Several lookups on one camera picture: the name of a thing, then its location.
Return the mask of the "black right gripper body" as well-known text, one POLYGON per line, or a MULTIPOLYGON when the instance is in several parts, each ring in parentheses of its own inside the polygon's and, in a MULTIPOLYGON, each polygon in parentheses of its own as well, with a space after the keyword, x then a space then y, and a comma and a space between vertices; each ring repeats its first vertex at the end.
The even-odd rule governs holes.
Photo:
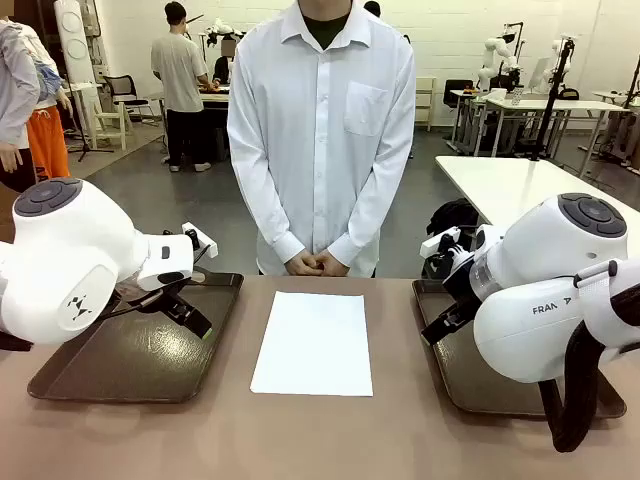
POLYGON ((443 281, 445 290, 457 305, 481 305, 487 295, 483 292, 478 270, 486 260, 486 254, 448 249, 445 256, 452 260, 450 273, 443 281))

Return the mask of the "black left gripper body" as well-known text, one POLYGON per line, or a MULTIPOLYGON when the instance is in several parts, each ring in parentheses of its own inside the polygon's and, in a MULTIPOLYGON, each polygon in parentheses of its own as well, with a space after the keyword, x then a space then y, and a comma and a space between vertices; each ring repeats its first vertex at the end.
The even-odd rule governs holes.
POLYGON ((158 290, 147 293, 141 298, 132 300, 130 306, 134 310, 142 313, 175 312, 180 304, 178 295, 182 288, 182 282, 165 285, 158 290))

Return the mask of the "person's right hand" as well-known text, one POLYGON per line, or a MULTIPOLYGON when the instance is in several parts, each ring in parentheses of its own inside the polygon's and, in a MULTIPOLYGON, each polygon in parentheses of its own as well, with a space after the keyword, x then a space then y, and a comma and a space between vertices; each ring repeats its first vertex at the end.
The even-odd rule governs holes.
POLYGON ((321 276, 322 266, 307 250, 303 250, 285 263, 286 271, 291 276, 321 276))

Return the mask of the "person's left hand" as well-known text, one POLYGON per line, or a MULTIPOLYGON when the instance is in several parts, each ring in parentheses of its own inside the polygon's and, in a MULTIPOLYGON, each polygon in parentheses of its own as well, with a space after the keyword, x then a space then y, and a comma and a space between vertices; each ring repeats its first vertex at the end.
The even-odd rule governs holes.
POLYGON ((349 273, 350 268, 337 260, 328 250, 316 255, 315 259, 325 277, 346 277, 349 273))

